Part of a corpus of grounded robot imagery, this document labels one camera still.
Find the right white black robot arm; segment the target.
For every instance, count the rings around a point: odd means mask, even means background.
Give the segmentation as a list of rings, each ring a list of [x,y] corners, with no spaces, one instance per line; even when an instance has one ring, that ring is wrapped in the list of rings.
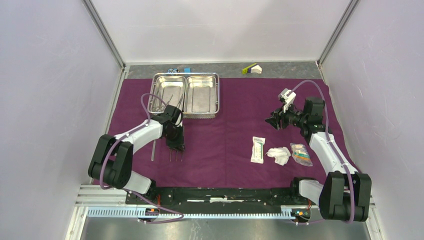
[[[328,123],[327,105],[320,97],[305,99],[302,110],[296,109],[287,96],[280,96],[282,106],[266,118],[273,128],[294,126],[300,129],[308,146],[318,157],[325,173],[323,184],[310,177],[296,177],[289,189],[289,199],[302,204],[307,199],[316,203],[325,220],[364,222],[368,219],[372,180],[350,165],[337,146]]]

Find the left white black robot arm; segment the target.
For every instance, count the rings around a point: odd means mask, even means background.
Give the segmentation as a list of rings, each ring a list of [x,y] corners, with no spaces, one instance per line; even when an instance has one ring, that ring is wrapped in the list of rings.
[[[152,114],[137,127],[118,135],[102,135],[94,150],[88,175],[102,186],[138,193],[145,204],[153,203],[154,181],[132,170],[133,155],[145,145],[164,138],[171,151],[184,152],[183,112],[168,105],[164,112]]]

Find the steel surgical tray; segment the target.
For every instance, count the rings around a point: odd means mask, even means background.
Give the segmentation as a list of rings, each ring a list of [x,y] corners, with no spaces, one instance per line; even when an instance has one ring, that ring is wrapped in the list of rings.
[[[169,105],[182,110],[186,119],[213,119],[220,110],[220,77],[215,72],[157,73],[152,79],[150,93],[159,91],[173,94]],[[157,98],[150,96],[148,111],[154,110]]]

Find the purple cloth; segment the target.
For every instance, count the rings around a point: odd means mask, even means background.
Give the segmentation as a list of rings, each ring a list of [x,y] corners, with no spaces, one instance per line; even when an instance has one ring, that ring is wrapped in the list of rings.
[[[295,177],[310,177],[320,183],[326,173],[310,150],[313,166],[290,159],[284,166],[265,156],[263,164],[251,162],[253,137],[265,138],[264,150],[305,144],[297,127],[276,130],[265,119],[281,106],[278,94],[283,89],[296,93],[295,105],[302,109],[307,97],[324,95],[328,108],[329,128],[345,156],[348,156],[343,131],[332,106],[329,88],[321,79],[303,83],[290,78],[221,78],[220,109],[212,119],[184,119],[183,161],[172,154],[164,139],[153,142],[133,156],[132,169],[156,181],[159,187],[202,188],[286,188]]]

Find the white gauze wad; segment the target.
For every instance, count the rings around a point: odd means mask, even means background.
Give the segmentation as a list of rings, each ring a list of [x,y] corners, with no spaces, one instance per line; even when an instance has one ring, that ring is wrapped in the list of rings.
[[[266,152],[266,156],[274,158],[274,162],[280,166],[284,166],[289,161],[291,156],[290,151],[287,147],[275,147],[270,148]]]

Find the white suture packet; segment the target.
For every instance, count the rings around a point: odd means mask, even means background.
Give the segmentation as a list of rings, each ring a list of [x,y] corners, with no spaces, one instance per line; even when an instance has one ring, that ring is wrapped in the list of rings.
[[[250,161],[252,163],[263,164],[264,163],[264,145],[266,139],[263,137],[252,137],[252,154]]]

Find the clear bag of supplies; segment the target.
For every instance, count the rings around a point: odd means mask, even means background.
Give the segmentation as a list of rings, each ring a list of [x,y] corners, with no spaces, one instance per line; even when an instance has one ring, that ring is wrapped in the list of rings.
[[[306,167],[312,167],[313,163],[305,145],[300,143],[291,143],[291,156],[297,164]]]

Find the steel scalpel handle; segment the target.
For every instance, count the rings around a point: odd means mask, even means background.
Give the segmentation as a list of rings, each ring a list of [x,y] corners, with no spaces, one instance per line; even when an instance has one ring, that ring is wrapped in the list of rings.
[[[152,144],[152,151],[151,151],[151,157],[150,157],[150,160],[152,162],[155,160],[155,152],[156,152],[156,140],[154,140]]]

